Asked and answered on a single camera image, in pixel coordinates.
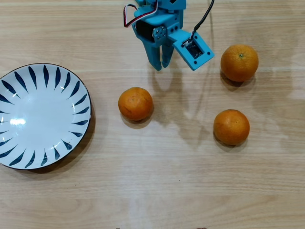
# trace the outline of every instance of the white plate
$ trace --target white plate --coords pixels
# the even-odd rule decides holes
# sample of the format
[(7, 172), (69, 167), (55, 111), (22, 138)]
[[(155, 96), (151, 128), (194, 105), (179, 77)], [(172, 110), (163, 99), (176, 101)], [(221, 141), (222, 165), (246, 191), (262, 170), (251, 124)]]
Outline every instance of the white plate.
[(18, 68), (0, 82), (0, 163), (53, 164), (78, 145), (90, 118), (89, 93), (75, 74), (53, 64)]

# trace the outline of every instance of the wooden table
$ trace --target wooden table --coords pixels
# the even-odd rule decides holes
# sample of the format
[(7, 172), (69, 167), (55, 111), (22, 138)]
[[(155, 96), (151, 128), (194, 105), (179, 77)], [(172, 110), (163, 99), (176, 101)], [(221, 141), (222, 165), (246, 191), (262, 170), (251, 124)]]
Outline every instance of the wooden table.
[[(216, 57), (192, 72), (174, 53), (156, 72), (122, 23), (132, 0), (1, 0), (0, 73), (49, 62), (91, 94), (90, 129), (64, 160), (38, 171), (0, 166), (2, 229), (304, 229), (305, 1), (217, 0), (199, 29)], [(188, 0), (184, 29), (207, 9)], [(256, 77), (220, 74), (234, 43), (255, 47)], [(155, 111), (135, 125), (120, 94), (147, 89)], [(247, 142), (226, 147), (215, 116), (238, 109)]]

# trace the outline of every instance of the robotic arm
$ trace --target robotic arm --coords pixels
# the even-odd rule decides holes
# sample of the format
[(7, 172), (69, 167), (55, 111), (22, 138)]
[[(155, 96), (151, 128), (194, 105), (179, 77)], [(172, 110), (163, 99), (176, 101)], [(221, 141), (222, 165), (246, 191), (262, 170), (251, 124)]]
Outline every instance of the robotic arm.
[[(124, 26), (132, 26), (133, 31), (145, 47), (147, 57), (156, 70), (166, 68), (176, 49), (184, 61), (194, 71), (214, 57), (214, 53), (196, 32), (208, 16), (214, 0), (192, 33), (182, 30), (183, 11), (186, 0), (136, 0), (139, 5), (128, 4), (124, 8)], [(136, 9), (135, 18), (127, 23), (126, 9)], [(162, 46), (162, 66), (160, 47)]]

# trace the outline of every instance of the mandarin orange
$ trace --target mandarin orange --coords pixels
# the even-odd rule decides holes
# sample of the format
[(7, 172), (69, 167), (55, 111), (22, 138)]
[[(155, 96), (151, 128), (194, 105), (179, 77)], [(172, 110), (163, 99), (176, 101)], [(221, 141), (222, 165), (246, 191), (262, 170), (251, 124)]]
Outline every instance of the mandarin orange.
[(145, 89), (132, 87), (121, 94), (119, 110), (126, 118), (140, 121), (147, 118), (153, 111), (153, 99)]
[(221, 69), (225, 76), (235, 82), (251, 79), (257, 71), (259, 59), (257, 52), (249, 45), (230, 46), (221, 57)]
[(227, 145), (238, 145), (249, 136), (250, 124), (247, 117), (237, 110), (225, 110), (214, 120), (214, 134)]

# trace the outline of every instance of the ceramic plate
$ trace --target ceramic plate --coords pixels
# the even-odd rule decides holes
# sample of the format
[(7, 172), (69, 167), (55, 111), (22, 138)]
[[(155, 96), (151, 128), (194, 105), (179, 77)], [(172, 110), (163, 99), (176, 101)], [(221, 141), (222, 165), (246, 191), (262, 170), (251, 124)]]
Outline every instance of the ceramic plate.
[(0, 82), (0, 163), (15, 169), (48, 166), (70, 153), (91, 117), (87, 88), (69, 70), (32, 64)]

